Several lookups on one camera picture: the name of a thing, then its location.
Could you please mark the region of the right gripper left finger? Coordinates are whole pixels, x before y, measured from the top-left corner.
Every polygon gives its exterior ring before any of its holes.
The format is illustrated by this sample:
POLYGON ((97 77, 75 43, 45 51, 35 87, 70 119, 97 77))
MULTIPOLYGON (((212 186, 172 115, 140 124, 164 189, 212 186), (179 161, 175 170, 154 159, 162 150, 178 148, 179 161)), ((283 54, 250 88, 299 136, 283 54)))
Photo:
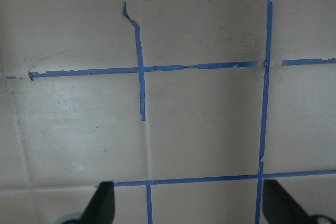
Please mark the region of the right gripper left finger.
POLYGON ((114 183, 101 182, 81 215, 79 223, 111 224, 114 217, 114 183))

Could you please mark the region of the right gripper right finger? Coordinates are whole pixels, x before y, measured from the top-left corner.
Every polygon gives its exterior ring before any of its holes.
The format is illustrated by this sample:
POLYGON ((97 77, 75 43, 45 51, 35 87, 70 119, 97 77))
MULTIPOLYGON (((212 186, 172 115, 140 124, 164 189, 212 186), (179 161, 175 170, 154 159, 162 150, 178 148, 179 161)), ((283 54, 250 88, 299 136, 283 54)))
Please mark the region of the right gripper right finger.
POLYGON ((262 211, 268 223, 318 223, 276 180, 265 179, 262 188, 262 211))

